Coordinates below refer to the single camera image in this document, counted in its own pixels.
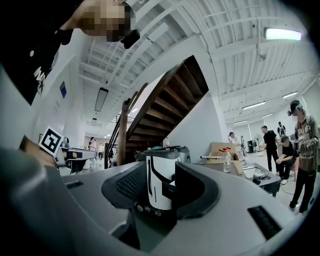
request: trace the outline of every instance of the plastic bottle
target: plastic bottle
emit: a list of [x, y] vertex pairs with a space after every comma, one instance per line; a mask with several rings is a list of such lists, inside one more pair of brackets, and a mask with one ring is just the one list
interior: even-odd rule
[[166, 148], [170, 147], [170, 142], [169, 142], [168, 137], [165, 138], [165, 147]]
[[223, 171], [225, 173], [230, 173], [230, 161], [231, 161], [231, 154], [228, 152], [230, 149], [224, 147], [223, 150], [219, 149], [220, 154], [219, 157], [225, 157], [223, 163]]

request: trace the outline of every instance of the cardboard box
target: cardboard box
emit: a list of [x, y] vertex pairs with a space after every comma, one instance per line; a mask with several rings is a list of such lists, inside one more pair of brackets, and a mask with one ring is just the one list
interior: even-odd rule
[[[231, 148], [229, 150], [229, 153], [231, 154], [232, 161], [231, 163], [234, 165], [235, 170], [238, 174], [238, 176], [242, 176], [243, 174], [243, 168], [242, 168], [242, 163], [239, 161], [239, 158], [236, 154], [236, 147], [232, 143], [224, 143], [224, 142], [212, 142], [211, 143], [211, 152], [209, 157], [217, 157], [220, 155], [220, 151], [223, 148]], [[208, 159], [206, 161], [206, 164], [223, 164], [225, 161], [224, 160], [216, 160], [216, 159]]]

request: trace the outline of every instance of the table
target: table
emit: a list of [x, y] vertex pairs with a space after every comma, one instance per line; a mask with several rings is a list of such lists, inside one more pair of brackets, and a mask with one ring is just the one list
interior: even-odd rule
[[[224, 171], [224, 164], [223, 163], [210, 163], [210, 164], [205, 163], [205, 164], [201, 164], [201, 166], [207, 167], [207, 168], [210, 168], [213, 170], [217, 170], [220, 172]], [[265, 168], [263, 168], [261, 165], [259, 165], [257, 163], [253, 163], [252, 167], [256, 167], [263, 172], [268, 172]], [[238, 176], [236, 168], [233, 164], [230, 165], [230, 172], [225, 172], [225, 173]], [[276, 197], [276, 195], [280, 189], [281, 179], [277, 175], [274, 175], [273, 173], [269, 174], [268, 176], [270, 177], [270, 179], [262, 179], [261, 181], [255, 181], [253, 178], [247, 178], [244, 173], [242, 174], [243, 178], [245, 178], [251, 182], [254, 182], [260, 188], [262, 188], [263, 190], [267, 191], [268, 193], [270, 193], [274, 197]]]

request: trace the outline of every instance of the fluorescent light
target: fluorescent light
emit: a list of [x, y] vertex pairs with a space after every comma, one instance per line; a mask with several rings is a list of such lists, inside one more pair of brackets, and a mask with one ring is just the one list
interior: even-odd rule
[[284, 95], [282, 98], [288, 98], [288, 97], [291, 97], [291, 96], [293, 96], [293, 95], [296, 95], [298, 92], [297, 91], [295, 91], [295, 92], [292, 92], [292, 93], [289, 93], [289, 94], [287, 94], [287, 95]]
[[274, 114], [274, 113], [264, 115], [264, 116], [262, 116], [262, 118], [266, 118], [266, 117], [268, 117], [268, 116], [272, 116], [273, 114]]
[[100, 88], [98, 96], [96, 97], [94, 111], [101, 112], [102, 106], [105, 103], [106, 97], [108, 95], [108, 90], [105, 88]]
[[262, 102], [259, 102], [259, 103], [253, 104], [253, 105], [245, 106], [245, 107], [242, 108], [242, 110], [251, 109], [251, 108], [254, 108], [254, 107], [263, 105], [263, 104], [265, 104], [265, 103], [266, 103], [265, 101], [262, 101]]
[[241, 121], [241, 122], [235, 122], [234, 125], [237, 125], [237, 124], [242, 124], [242, 123], [245, 123], [245, 122], [248, 122], [249, 120], [245, 120], [245, 121]]
[[265, 39], [274, 40], [274, 39], [289, 39], [289, 40], [298, 40], [302, 38], [302, 33], [299, 31], [289, 30], [289, 29], [280, 29], [280, 28], [267, 28], [264, 31]]

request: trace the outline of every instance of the fan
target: fan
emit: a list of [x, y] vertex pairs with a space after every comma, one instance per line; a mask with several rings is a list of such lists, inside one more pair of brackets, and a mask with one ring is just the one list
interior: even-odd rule
[[260, 142], [262, 142], [262, 137], [260, 134], [256, 134], [254, 136], [254, 141], [256, 142], [256, 144], [258, 145], [259, 151], [260, 151]]

